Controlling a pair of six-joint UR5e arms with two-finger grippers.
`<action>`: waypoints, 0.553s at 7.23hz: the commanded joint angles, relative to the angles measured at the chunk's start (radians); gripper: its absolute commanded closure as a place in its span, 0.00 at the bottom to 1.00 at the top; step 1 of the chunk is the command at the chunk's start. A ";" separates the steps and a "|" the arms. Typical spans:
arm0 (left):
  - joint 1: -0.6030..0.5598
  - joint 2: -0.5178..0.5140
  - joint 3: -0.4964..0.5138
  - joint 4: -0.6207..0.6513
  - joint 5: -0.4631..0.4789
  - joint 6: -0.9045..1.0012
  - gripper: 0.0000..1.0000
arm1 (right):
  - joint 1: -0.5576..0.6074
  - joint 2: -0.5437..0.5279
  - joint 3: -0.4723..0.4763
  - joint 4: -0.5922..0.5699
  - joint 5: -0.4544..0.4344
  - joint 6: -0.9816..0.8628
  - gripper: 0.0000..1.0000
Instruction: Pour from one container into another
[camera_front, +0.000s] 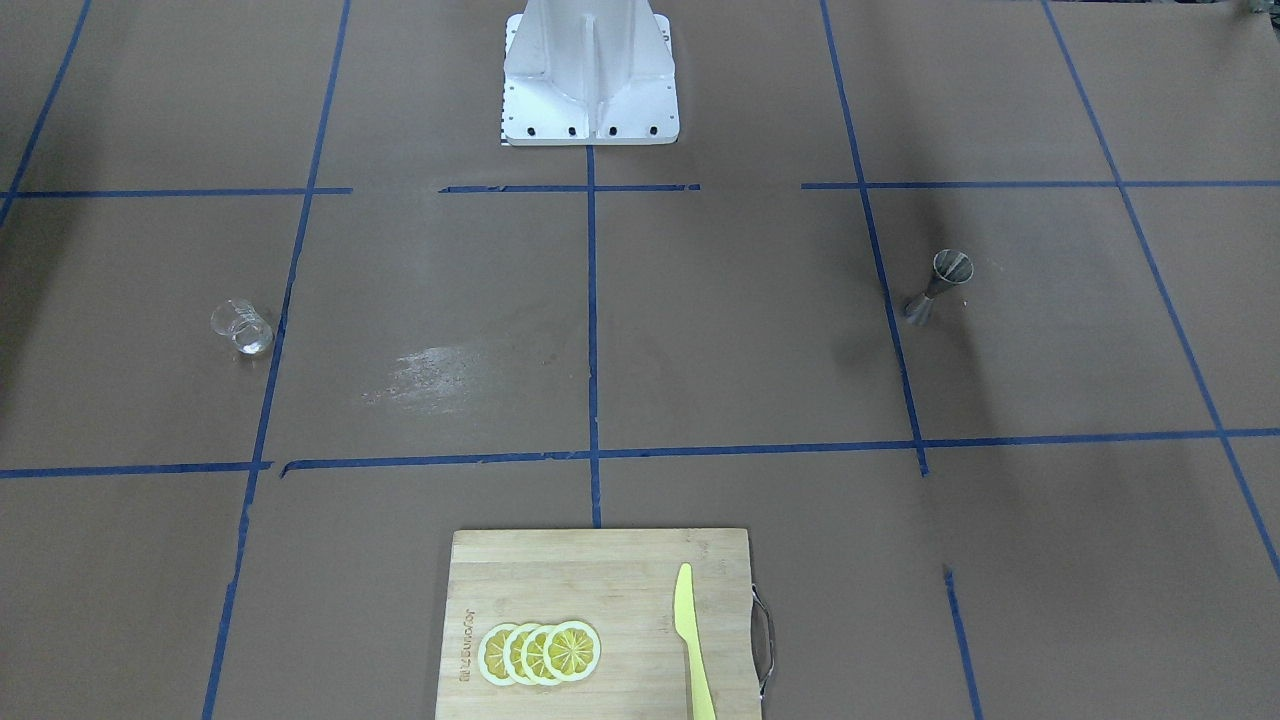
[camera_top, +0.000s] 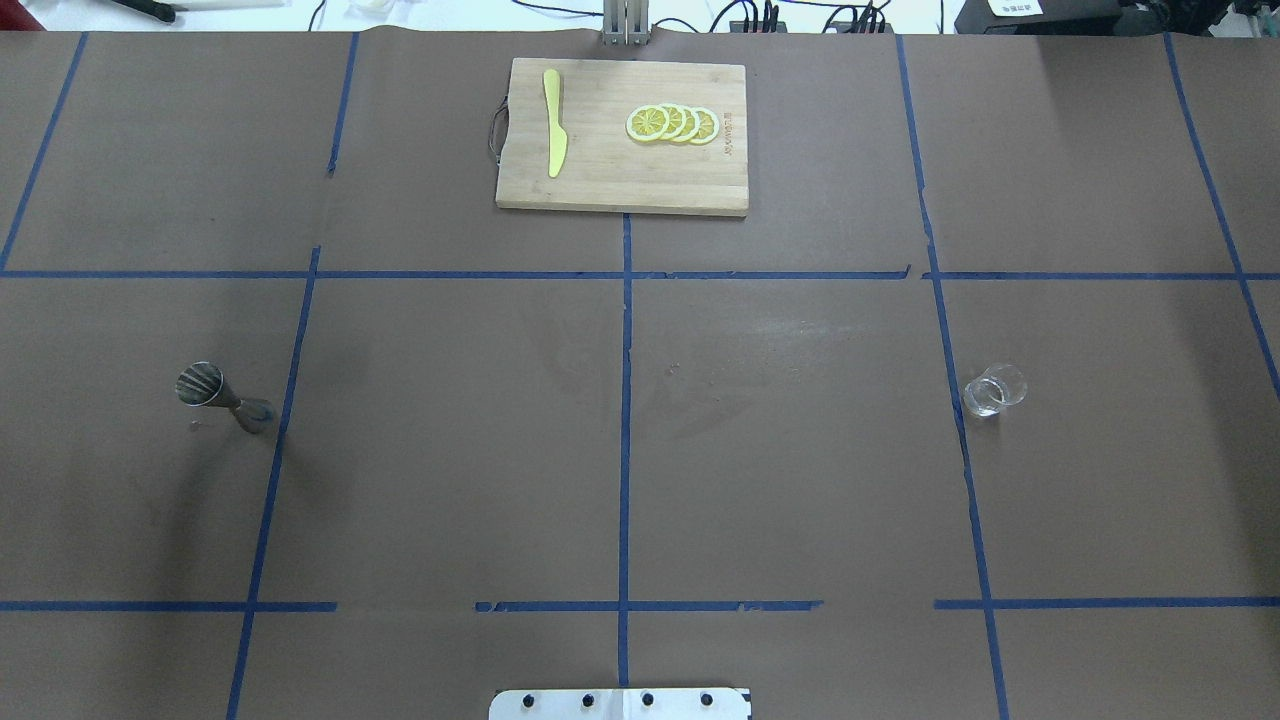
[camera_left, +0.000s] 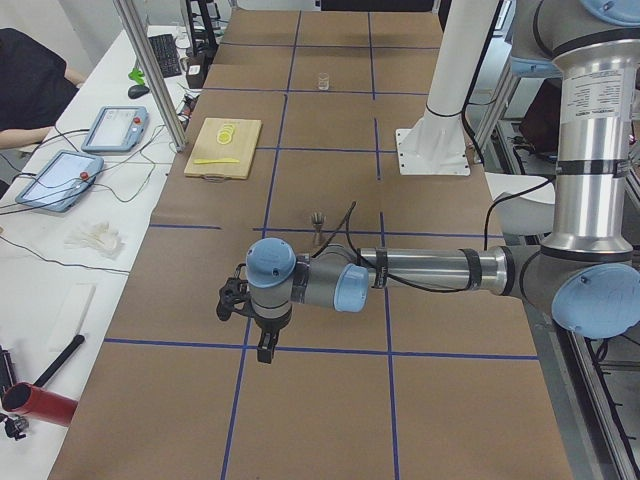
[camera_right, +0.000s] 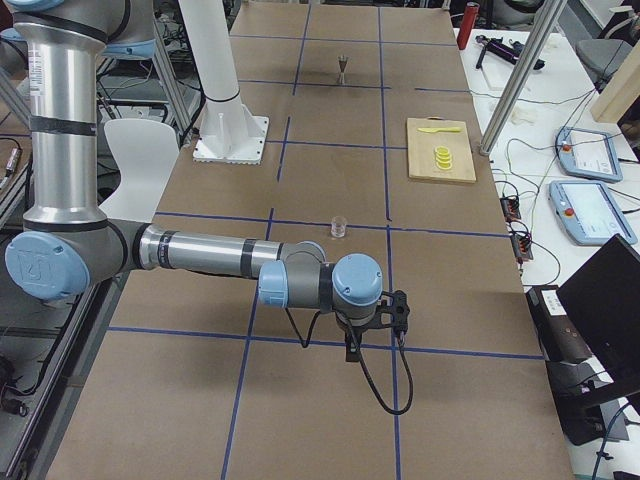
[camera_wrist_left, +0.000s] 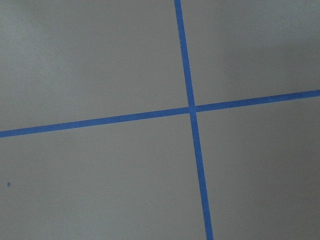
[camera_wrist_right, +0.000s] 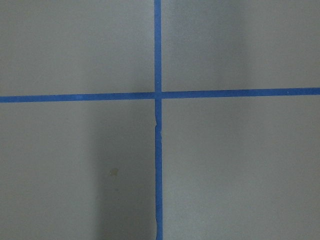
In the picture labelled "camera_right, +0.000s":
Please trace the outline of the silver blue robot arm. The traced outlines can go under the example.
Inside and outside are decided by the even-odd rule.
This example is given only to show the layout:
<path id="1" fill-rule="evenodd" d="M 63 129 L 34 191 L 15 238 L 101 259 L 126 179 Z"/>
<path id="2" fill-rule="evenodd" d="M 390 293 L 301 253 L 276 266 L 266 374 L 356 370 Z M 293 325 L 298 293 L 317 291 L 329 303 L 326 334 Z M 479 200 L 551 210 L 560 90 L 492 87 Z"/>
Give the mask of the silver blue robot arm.
<path id="1" fill-rule="evenodd" d="M 254 280 L 266 305 L 334 314 L 351 362 L 362 361 L 367 330 L 405 336 L 406 296 L 384 290 L 381 268 L 368 255 L 330 263 L 312 242 L 186 233 L 109 218 L 97 201 L 96 61 L 107 52 L 151 57 L 153 5 L 15 1 L 12 9 L 27 44 L 34 203 L 5 262 L 26 293 L 59 300 L 121 272 L 183 269 Z"/>

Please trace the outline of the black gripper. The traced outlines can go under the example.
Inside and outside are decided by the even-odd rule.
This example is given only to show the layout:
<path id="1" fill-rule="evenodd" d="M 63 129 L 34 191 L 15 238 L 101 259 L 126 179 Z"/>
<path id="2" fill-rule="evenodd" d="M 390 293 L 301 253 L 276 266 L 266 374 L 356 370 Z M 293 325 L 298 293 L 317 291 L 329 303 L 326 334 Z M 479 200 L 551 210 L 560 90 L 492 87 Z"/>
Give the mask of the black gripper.
<path id="1" fill-rule="evenodd" d="M 363 334 L 368 330 L 390 329 L 399 347 L 404 347 L 409 328 L 409 305 L 404 291 L 383 291 L 379 301 L 371 306 L 346 306 L 346 311 L 335 309 L 336 322 L 344 332 L 346 361 L 358 360 L 356 347 L 362 344 Z"/>

